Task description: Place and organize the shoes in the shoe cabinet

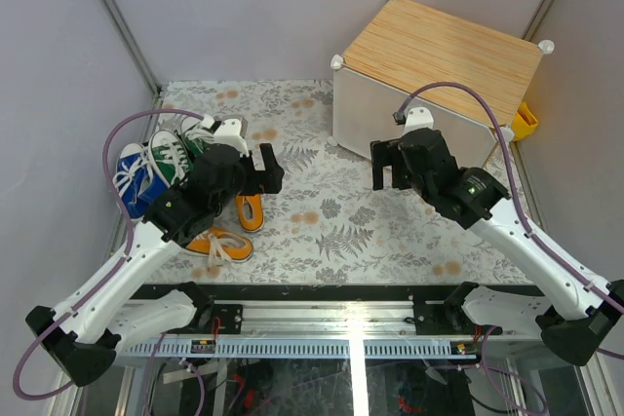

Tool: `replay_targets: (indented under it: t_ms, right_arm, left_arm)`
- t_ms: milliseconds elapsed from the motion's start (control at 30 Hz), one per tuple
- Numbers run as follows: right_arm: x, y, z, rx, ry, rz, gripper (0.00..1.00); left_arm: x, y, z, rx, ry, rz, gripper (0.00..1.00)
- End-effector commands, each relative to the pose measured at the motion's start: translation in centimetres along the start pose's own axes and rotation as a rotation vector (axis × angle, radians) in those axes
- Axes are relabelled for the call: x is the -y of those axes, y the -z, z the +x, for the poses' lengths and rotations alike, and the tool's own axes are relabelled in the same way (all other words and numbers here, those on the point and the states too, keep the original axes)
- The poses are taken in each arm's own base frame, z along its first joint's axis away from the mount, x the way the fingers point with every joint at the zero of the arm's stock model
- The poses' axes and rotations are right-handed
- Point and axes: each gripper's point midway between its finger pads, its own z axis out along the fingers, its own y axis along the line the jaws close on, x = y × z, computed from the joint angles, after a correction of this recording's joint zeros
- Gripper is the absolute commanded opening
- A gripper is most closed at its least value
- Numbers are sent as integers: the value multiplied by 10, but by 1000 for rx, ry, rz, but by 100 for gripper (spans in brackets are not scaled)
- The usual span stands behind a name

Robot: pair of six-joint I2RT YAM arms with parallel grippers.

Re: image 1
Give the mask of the green sneaker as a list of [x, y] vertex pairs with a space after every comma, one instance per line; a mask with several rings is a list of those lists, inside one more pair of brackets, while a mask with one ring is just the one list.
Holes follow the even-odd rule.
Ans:
[[173, 132], [160, 130], [148, 143], [151, 165], [168, 187], [181, 182], [192, 171], [192, 162], [181, 139]]
[[202, 121], [194, 117], [184, 118], [180, 123], [180, 131], [180, 138], [192, 158], [201, 155], [215, 142], [210, 129], [205, 128]]

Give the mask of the blue sneaker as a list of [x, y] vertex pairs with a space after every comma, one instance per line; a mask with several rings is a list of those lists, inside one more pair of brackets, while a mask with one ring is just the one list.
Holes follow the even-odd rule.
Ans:
[[154, 165], [149, 161], [147, 156], [142, 158], [145, 168], [145, 177], [143, 178], [138, 190], [138, 198], [151, 205], [169, 188], [166, 180], [157, 172]]
[[146, 148], [139, 143], [126, 145], [116, 163], [116, 172], [112, 177], [114, 188], [121, 198], [131, 219], [143, 217], [148, 204], [138, 198], [140, 184], [145, 177], [142, 158]]

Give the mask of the wooden shoe cabinet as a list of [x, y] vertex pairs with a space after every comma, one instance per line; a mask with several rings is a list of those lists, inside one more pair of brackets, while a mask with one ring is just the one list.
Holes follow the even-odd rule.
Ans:
[[411, 93], [427, 108], [457, 162], [482, 167], [497, 147], [493, 124], [511, 128], [550, 40], [537, 44], [412, 0], [387, 0], [331, 60], [332, 136], [369, 157], [374, 140], [398, 137], [393, 113]]

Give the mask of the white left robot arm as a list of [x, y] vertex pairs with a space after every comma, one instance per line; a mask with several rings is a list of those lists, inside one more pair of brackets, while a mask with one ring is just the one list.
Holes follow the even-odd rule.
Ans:
[[259, 146], [263, 170], [252, 156], [212, 144], [182, 181], [150, 205], [128, 245], [115, 252], [72, 296], [53, 308], [35, 307], [25, 318], [71, 383], [85, 387], [123, 351], [160, 333], [207, 330], [213, 300], [193, 282], [179, 284], [132, 313], [122, 307], [155, 270], [208, 231], [239, 195], [277, 194], [284, 170], [269, 143]]

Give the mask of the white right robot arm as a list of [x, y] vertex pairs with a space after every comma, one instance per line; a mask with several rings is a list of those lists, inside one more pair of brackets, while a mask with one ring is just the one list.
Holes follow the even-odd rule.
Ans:
[[461, 168], [441, 132], [427, 128], [370, 145], [372, 187], [414, 190], [442, 217], [511, 260], [540, 290], [524, 296], [466, 282], [445, 302], [455, 332], [494, 325], [540, 339], [558, 358], [585, 365], [623, 315], [623, 283], [592, 274], [536, 226], [522, 221], [507, 189], [481, 168]]

